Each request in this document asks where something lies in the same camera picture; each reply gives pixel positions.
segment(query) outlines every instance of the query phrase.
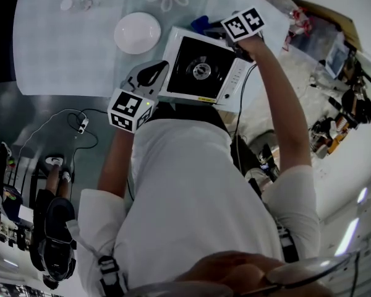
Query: hand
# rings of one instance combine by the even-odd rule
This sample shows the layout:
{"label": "hand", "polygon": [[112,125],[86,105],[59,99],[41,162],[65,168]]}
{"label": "hand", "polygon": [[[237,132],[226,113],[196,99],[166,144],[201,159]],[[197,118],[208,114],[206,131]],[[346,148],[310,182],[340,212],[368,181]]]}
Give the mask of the hand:
{"label": "hand", "polygon": [[255,59],[254,58],[255,55],[261,49],[264,49],[267,47],[265,43],[263,42],[263,40],[257,35],[245,38],[244,40],[238,41],[237,43],[241,48],[247,51],[253,59]]}

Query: white cable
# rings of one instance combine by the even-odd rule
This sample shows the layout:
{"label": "white cable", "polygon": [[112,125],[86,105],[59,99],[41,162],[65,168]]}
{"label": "white cable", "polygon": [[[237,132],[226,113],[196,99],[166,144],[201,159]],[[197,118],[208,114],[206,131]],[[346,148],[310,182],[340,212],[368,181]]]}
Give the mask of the white cable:
{"label": "white cable", "polygon": [[43,123],[42,126],[40,126],[40,127],[39,127],[36,131],[34,131],[32,134],[30,134],[30,137],[26,140],[26,142],[23,144],[23,146],[22,146],[22,147],[20,148],[20,150],[19,150],[18,161],[20,161],[20,154],[22,153],[23,148],[26,146],[27,142],[29,142],[29,140],[32,138],[32,136],[33,136],[35,133],[37,133],[38,131],[40,131],[40,130],[42,129],[43,126],[45,126],[47,123],[49,123],[49,122],[52,120],[53,117],[55,117],[55,116],[61,114],[61,113],[64,112],[64,111],[76,111],[76,112],[82,113],[82,114],[84,115],[85,119],[87,118],[87,115],[86,115],[84,112],[82,112],[82,111],[80,111],[80,110],[77,110],[77,109],[63,109],[62,111],[53,114],[53,115],[48,119],[48,121],[46,121],[45,123]]}

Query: table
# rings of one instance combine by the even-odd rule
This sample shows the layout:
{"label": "table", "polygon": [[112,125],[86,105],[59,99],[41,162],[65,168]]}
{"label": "table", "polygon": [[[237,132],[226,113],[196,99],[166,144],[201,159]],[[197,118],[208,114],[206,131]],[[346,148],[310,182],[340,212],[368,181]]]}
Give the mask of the table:
{"label": "table", "polygon": [[[61,1],[18,0],[14,64],[24,95],[110,97],[131,68],[162,58],[173,25],[189,27],[201,15],[209,16],[212,22],[236,10],[257,7],[268,23],[263,31],[265,42],[276,56],[289,28],[286,17],[265,0],[102,0],[98,7],[79,12],[62,11]],[[154,15],[162,36],[149,52],[129,55],[116,46],[114,28],[122,17],[136,11]],[[244,107],[261,86],[260,73],[255,69],[245,88]],[[239,100],[234,96],[229,111],[239,109]]]}

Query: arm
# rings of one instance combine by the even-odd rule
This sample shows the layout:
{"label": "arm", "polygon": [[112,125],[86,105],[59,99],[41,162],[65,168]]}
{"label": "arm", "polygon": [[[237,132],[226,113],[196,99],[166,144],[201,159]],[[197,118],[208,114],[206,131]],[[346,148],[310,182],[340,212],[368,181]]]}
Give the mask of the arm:
{"label": "arm", "polygon": [[124,198],[133,143],[133,133],[116,131],[100,174],[99,190]]}
{"label": "arm", "polygon": [[281,173],[297,165],[311,165],[304,112],[278,60],[259,37],[246,38],[239,45],[260,69],[278,138]]}
{"label": "arm", "polygon": [[320,222],[311,166],[297,166],[281,174],[262,194],[270,213],[289,231],[300,259],[318,256]]}
{"label": "arm", "polygon": [[[80,235],[102,255],[113,253],[119,229],[126,217],[124,195],[133,141],[132,133],[117,130],[100,174],[99,190],[86,189],[81,193]],[[96,257],[78,246],[77,265],[81,284],[88,295],[103,296]]]}

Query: glasses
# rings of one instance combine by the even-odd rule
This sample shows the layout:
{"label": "glasses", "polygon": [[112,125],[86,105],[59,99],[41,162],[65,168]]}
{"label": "glasses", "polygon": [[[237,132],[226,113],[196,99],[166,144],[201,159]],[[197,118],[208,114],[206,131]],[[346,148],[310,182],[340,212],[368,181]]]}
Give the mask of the glasses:
{"label": "glasses", "polygon": [[[360,256],[359,252],[343,254],[335,257],[306,259],[278,267],[265,274],[265,280],[268,282],[266,287],[243,293],[241,296],[249,297],[257,293],[264,293],[264,295],[267,295],[281,289],[288,290],[308,285],[346,265],[354,256],[356,256],[355,278],[352,286],[352,291],[354,291],[357,282],[357,263]],[[239,294],[233,292],[232,289],[226,285],[207,282],[157,283],[134,288],[125,294],[125,297],[139,296],[234,297],[239,296]]]}

